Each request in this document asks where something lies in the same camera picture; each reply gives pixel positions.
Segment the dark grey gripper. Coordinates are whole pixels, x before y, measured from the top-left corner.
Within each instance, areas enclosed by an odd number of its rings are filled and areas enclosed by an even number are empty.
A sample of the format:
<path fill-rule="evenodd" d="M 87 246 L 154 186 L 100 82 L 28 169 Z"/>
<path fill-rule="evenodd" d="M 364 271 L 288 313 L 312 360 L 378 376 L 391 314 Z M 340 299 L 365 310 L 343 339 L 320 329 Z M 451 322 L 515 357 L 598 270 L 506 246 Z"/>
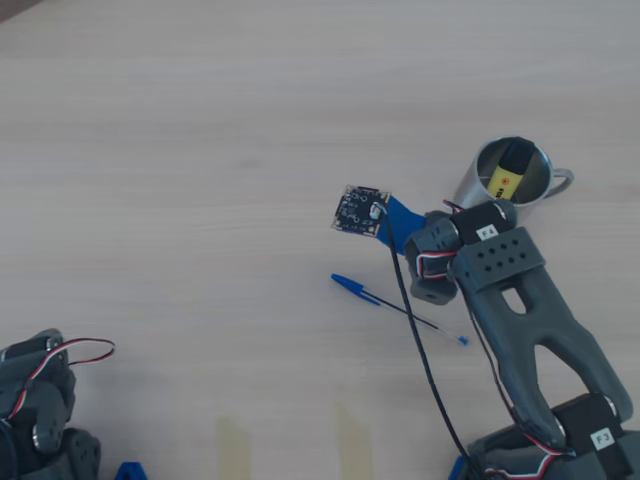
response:
<path fill-rule="evenodd" d="M 458 287 L 449 270 L 460 247 L 459 232 L 451 214 L 430 212 L 425 226 L 413 232 L 404 245 L 413 297 L 442 306 L 456 296 Z"/>

